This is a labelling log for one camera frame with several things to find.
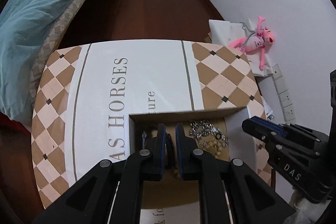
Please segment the white cardboard box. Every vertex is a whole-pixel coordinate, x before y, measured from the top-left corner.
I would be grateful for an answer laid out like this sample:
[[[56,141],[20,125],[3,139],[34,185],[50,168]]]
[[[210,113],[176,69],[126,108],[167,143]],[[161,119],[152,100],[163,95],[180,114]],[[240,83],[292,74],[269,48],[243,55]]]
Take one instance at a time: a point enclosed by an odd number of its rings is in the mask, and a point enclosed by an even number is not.
[[[189,134],[193,124],[208,121],[221,129],[228,139],[228,146],[217,156],[221,165],[239,158],[252,170],[257,169],[256,145],[253,137],[242,130],[242,122],[250,118],[247,107],[216,111],[184,113],[139,114],[130,116],[130,135],[139,141],[140,134],[148,135],[149,143],[157,133],[166,133],[164,168],[161,181],[146,181],[142,194],[142,209],[193,209],[199,205],[199,174],[203,167],[196,160],[195,152],[216,153],[216,148],[206,148],[207,141],[215,140],[208,135],[197,141]]]

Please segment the white plastic bag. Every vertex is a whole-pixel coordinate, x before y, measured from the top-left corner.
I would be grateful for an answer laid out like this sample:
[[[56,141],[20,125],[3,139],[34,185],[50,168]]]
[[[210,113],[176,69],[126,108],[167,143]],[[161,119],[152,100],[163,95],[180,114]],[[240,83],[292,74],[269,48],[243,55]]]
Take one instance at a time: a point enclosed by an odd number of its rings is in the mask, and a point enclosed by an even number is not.
[[[265,115],[266,115],[266,119],[268,121],[272,122],[273,119],[274,119],[272,108],[267,104],[267,102],[264,100],[264,98],[262,98],[262,103],[263,103],[263,106],[264,106],[264,112],[265,112]]]

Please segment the blue duvet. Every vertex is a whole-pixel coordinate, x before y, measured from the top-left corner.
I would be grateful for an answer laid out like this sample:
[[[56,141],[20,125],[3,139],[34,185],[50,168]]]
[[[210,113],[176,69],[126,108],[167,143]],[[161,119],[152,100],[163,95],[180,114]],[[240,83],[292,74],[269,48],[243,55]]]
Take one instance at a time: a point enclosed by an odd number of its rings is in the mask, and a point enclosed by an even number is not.
[[[9,0],[1,12],[1,113],[29,124],[30,75],[52,25],[72,0]]]

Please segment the black smart band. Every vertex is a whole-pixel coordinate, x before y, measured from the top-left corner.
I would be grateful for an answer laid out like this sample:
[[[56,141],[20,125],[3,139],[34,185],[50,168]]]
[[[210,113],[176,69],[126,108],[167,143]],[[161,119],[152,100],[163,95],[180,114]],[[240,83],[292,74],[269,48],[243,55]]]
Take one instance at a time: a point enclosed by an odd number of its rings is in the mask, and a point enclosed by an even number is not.
[[[153,138],[152,133],[143,132],[141,135],[142,149],[145,149],[146,143]],[[164,168],[170,170],[175,168],[175,148],[170,134],[166,133]]]

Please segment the bed with patterned mattress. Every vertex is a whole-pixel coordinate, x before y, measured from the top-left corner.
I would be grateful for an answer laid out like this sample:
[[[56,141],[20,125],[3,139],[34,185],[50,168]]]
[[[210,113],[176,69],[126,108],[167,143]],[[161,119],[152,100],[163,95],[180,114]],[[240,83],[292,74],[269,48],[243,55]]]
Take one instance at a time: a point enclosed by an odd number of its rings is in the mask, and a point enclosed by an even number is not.
[[[66,29],[68,28],[70,22],[84,2],[85,0],[72,0],[70,5],[61,14],[61,16],[57,20],[55,20],[49,35],[46,37],[41,47],[41,50],[38,53],[30,75],[30,94],[34,100],[33,108],[38,92],[38,84],[41,79],[46,62],[49,59],[49,56],[59,46]]]

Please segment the white power strip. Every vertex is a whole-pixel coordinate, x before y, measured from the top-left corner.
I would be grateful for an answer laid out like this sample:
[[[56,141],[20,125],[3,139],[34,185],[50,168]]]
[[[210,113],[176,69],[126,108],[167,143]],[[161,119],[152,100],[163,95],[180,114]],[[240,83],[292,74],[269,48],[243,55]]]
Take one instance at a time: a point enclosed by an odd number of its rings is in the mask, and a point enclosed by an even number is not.
[[[289,94],[289,89],[286,84],[285,77],[278,64],[272,67],[272,78],[273,83],[277,92],[277,96],[280,102],[281,110],[284,116],[284,121],[286,124],[295,123],[295,113],[293,103]]]

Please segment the pink panther plush toy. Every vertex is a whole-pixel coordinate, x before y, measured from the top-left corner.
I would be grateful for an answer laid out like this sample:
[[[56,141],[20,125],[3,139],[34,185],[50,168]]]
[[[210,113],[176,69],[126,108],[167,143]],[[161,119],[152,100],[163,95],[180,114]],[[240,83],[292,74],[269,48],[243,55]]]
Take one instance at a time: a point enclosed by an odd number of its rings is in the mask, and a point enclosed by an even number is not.
[[[242,53],[260,50],[259,69],[261,71],[263,71],[265,67],[266,46],[272,45],[276,40],[276,36],[272,31],[267,26],[263,27],[264,21],[265,18],[259,16],[256,30],[251,31],[248,36],[237,39],[229,45],[232,48],[238,48]]]

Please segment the patterned tablecloth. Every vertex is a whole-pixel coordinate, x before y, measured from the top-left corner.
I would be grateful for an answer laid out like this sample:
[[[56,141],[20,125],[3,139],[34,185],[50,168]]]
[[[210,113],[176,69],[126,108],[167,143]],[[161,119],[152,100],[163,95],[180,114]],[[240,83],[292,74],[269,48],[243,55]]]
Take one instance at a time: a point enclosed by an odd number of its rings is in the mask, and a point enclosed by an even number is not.
[[[244,107],[264,117],[248,59],[220,44],[123,40],[57,50],[38,87],[33,140],[49,182],[44,206],[101,159],[126,159],[135,149],[131,115]]]

